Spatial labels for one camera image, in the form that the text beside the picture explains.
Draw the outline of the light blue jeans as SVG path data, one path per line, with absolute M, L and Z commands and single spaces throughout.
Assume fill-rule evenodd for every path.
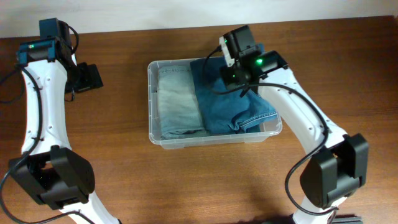
M 191 70 L 186 66 L 166 66 L 159 70 L 157 104 L 161 139 L 209 136 L 198 107 Z

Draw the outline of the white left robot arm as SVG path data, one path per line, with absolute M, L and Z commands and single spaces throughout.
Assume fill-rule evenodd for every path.
M 64 95 L 101 88 L 96 65 L 76 63 L 71 44 L 56 36 L 22 43 L 17 59 L 27 126 L 22 155 L 9 161 L 9 175 L 35 203 L 76 223 L 119 223 L 97 196 L 93 168 L 72 151 L 66 130 Z

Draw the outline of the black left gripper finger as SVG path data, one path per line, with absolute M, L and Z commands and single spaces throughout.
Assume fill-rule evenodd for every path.
M 99 70 L 95 64 L 88 65 L 88 73 L 90 76 L 89 84 L 91 89 L 103 87 Z
M 93 88 L 93 77 L 90 66 L 86 63 L 79 63 L 78 68 L 78 80 L 74 85 L 74 90 L 78 93 L 88 91 Z

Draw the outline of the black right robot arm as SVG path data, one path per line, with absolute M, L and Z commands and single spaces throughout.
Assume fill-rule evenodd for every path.
M 222 79 L 228 92 L 255 88 L 285 120 L 305 156 L 288 172 L 305 164 L 300 185 L 302 203 L 276 223 L 362 223 L 354 215 L 337 214 L 338 207 L 366 183 L 369 144 L 361 134 L 349 136 L 299 85 L 288 63 L 276 51 L 262 52 L 247 27 L 224 34 L 217 48 L 227 69 Z

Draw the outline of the dark blue jeans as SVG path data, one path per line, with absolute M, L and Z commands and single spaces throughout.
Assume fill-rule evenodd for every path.
M 278 117 L 277 111 L 253 91 L 240 96 L 238 90 L 227 95 L 220 68 L 226 65 L 223 57 L 210 58 L 204 67 L 203 58 L 190 62 L 195 94 L 205 129 L 211 135 L 256 133 L 260 125 Z

